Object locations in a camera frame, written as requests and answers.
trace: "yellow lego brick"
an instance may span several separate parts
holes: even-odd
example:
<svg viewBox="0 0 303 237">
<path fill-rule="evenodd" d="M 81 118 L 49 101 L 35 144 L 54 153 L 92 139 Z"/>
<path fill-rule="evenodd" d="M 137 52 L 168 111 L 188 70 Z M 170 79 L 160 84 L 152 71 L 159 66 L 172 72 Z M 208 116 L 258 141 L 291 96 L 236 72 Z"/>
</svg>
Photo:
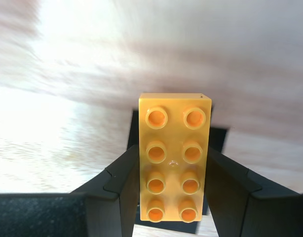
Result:
<svg viewBox="0 0 303 237">
<path fill-rule="evenodd" d="M 139 100 L 142 221 L 200 221 L 212 101 L 144 93 Z"/>
</svg>

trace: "wooden surface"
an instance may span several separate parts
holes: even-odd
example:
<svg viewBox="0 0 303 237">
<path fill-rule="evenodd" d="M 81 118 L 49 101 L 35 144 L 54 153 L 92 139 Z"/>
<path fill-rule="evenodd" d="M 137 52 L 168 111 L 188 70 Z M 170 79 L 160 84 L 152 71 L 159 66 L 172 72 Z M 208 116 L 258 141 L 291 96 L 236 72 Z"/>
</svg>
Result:
<svg viewBox="0 0 303 237">
<path fill-rule="evenodd" d="M 0 193 L 94 177 L 141 92 L 211 97 L 225 154 L 303 192 L 303 0 L 0 0 Z"/>
</svg>

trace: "lego brick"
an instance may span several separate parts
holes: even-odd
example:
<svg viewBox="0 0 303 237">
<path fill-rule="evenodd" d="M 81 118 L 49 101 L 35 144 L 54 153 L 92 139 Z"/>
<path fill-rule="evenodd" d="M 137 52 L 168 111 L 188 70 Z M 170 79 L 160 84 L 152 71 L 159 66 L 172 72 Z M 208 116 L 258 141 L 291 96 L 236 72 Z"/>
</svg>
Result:
<svg viewBox="0 0 303 237">
<path fill-rule="evenodd" d="M 200 221 L 212 101 L 144 93 L 139 100 L 142 221 Z"/>
</svg>

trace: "table surface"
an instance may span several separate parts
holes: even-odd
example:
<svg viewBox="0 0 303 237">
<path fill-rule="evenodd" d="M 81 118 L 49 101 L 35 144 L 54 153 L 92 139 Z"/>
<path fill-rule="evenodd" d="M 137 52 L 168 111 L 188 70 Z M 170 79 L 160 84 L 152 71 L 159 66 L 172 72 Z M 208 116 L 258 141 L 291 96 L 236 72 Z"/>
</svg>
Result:
<svg viewBox="0 0 303 237">
<path fill-rule="evenodd" d="M 209 96 L 225 154 L 303 193 L 303 0 L 0 0 L 0 193 L 94 177 L 142 92 Z"/>
</svg>

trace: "wood grain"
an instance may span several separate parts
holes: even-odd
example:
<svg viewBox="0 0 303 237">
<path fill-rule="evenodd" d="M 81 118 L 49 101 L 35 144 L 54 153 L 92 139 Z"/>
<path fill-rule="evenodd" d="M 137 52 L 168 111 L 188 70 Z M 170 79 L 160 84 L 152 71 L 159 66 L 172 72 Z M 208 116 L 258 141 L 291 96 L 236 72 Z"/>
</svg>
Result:
<svg viewBox="0 0 303 237">
<path fill-rule="evenodd" d="M 225 154 L 303 192 L 303 0 L 0 0 L 0 192 L 95 176 L 142 92 L 211 97 Z"/>
</svg>

